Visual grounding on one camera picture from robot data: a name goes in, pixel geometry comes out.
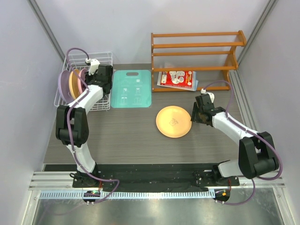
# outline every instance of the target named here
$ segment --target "orange wooden shelf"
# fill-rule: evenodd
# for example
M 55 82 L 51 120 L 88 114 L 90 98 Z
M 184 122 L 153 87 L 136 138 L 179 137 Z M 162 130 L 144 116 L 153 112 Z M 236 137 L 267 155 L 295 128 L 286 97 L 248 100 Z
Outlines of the orange wooden shelf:
M 233 42 L 205 42 L 205 43 L 176 43 L 176 44 L 155 44 L 155 38 L 176 38 L 176 37 L 197 37 L 197 36 L 236 36 Z M 212 71 L 221 70 L 225 81 L 230 82 L 229 70 L 236 70 L 239 65 L 235 57 L 235 50 L 238 46 L 245 46 L 247 43 L 243 31 L 238 32 L 210 32 L 210 33 L 179 33 L 179 34 L 153 34 L 151 33 L 151 67 L 152 67 L 152 91 L 186 91 L 176 88 L 155 88 L 154 73 L 164 71 Z M 199 52 L 154 52 L 155 49 L 169 48 L 206 48 L 206 47 L 230 47 L 229 51 L 199 51 Z M 192 67 L 155 67 L 154 57 L 161 56 L 197 56 L 197 55 L 227 55 L 225 64 L 219 66 L 192 66 Z M 208 87 L 207 90 L 229 90 L 229 86 Z

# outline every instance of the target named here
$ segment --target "cutting board handle hole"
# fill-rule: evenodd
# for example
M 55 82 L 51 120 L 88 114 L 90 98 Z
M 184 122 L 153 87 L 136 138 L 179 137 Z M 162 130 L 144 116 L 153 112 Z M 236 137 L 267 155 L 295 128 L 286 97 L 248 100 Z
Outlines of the cutting board handle hole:
M 128 72 L 128 73 L 126 73 L 126 75 L 127 76 L 138 76 L 139 73 L 137 73 L 137 72 Z

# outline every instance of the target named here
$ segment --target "teal cutting board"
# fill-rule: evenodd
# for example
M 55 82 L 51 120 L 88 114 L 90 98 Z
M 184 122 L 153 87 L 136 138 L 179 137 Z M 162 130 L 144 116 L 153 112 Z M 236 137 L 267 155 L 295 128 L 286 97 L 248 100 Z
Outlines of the teal cutting board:
M 146 108 L 151 105 L 151 72 L 118 70 L 113 74 L 111 106 Z

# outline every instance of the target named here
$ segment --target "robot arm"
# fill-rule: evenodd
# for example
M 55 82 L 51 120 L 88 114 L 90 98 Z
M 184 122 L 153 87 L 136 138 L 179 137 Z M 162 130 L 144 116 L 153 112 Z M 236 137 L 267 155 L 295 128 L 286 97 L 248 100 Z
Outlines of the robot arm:
M 227 117 L 225 109 L 222 107 L 215 108 L 213 101 L 214 95 L 202 90 L 202 94 L 196 97 L 191 120 L 222 131 L 239 146 L 238 160 L 222 162 L 215 167 L 216 179 L 239 175 L 252 179 L 278 169 L 278 159 L 273 151 L 247 131 L 259 135 L 274 147 L 272 136 L 267 132 L 258 133 L 249 129 L 229 114 Z M 241 127 L 229 121 L 229 117 Z
M 80 99 L 83 95 L 86 95 L 73 109 L 70 115 L 72 135 L 74 139 L 74 149 L 78 161 L 82 166 L 94 176 L 97 176 L 98 169 L 97 164 L 90 155 L 90 150 L 87 145 L 89 137 L 89 127 L 87 121 L 87 114 L 91 110 L 92 106 L 103 98 L 104 95 L 109 94 L 112 88 L 112 75 L 113 68 L 108 65 L 100 65 L 98 60 L 90 60 L 91 64 L 97 64 L 97 69 L 93 68 L 93 74 L 89 72 L 85 76 L 85 82 L 88 84 L 88 90 L 85 90 L 77 99 Z M 72 146 L 70 143 L 69 131 L 67 127 L 67 112 L 77 99 L 68 104 L 60 105 L 56 113 L 56 138 L 61 140 L 64 145 L 71 151 Z M 82 168 L 77 165 L 77 170 L 81 174 L 85 174 Z
M 94 73 L 98 70 L 100 62 L 96 59 L 86 59 L 85 63 L 90 66 L 89 75 L 94 75 Z

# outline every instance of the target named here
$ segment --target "orange plate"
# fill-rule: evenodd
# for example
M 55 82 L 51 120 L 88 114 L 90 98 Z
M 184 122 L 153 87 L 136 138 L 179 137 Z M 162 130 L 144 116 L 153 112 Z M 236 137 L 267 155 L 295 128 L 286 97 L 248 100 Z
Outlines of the orange plate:
M 157 114 L 156 126 L 167 137 L 182 137 L 192 127 L 191 116 L 183 108 L 168 106 Z
M 74 69 L 75 73 L 79 74 L 78 69 Z M 78 77 L 76 74 L 73 73 L 73 71 L 70 74 L 69 77 L 69 88 L 71 92 L 72 98 L 75 100 L 80 96 L 79 88 L 78 88 Z

